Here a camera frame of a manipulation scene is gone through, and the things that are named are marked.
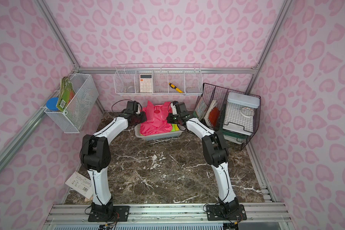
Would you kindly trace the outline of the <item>pink raincoat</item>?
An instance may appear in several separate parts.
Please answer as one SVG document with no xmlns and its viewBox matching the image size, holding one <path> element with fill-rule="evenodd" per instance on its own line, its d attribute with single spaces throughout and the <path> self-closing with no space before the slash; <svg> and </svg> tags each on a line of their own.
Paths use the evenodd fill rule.
<svg viewBox="0 0 345 230">
<path fill-rule="evenodd" d="M 150 136 L 171 132 L 173 126 L 167 121 L 167 117 L 171 111 L 170 102 L 154 105 L 151 101 L 148 101 L 147 106 L 143 108 L 143 112 L 146 113 L 147 121 L 140 125 L 140 134 L 143 136 Z"/>
</svg>

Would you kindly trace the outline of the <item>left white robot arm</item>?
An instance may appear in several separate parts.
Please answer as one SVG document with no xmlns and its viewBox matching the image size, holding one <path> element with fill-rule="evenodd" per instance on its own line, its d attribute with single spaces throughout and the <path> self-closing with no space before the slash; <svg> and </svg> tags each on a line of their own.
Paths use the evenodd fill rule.
<svg viewBox="0 0 345 230">
<path fill-rule="evenodd" d="M 110 143 L 129 126 L 147 121 L 140 103 L 128 101 L 126 109 L 100 131 L 85 135 L 82 139 L 80 162 L 87 170 L 93 190 L 94 209 L 104 212 L 112 209 L 112 195 L 109 190 L 107 168 L 111 162 Z"/>
</svg>

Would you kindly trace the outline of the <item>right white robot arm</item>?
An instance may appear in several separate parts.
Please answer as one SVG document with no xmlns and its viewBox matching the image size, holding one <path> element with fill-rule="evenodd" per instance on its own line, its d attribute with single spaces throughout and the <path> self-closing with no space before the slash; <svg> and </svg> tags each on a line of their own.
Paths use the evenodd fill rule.
<svg viewBox="0 0 345 230">
<path fill-rule="evenodd" d="M 214 131 L 201 123 L 186 110 L 183 102 L 173 101 L 170 107 L 172 112 L 168 115 L 168 123 L 185 127 L 202 141 L 204 158 L 212 167 L 217 181 L 218 204 L 228 213 L 235 211 L 239 208 L 239 202 L 229 177 L 229 152 L 222 132 Z"/>
</svg>

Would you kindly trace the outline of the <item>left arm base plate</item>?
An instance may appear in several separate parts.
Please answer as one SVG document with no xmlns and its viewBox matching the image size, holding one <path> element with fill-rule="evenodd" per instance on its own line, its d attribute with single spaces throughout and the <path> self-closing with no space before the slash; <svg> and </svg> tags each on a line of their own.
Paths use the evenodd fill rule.
<svg viewBox="0 0 345 230">
<path fill-rule="evenodd" d="M 100 206 L 92 203 L 88 222 L 126 222 L 130 206 Z"/>
</svg>

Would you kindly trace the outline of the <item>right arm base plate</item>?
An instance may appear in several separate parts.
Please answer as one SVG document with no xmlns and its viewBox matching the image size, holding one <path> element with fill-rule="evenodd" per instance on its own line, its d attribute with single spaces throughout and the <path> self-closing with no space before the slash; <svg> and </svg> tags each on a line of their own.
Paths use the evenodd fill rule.
<svg viewBox="0 0 345 230">
<path fill-rule="evenodd" d="M 227 211 L 222 205 L 205 204 L 203 211 L 206 212 L 208 221 L 230 220 L 240 222 L 247 220 L 246 211 L 242 204 L 232 211 Z"/>
</svg>

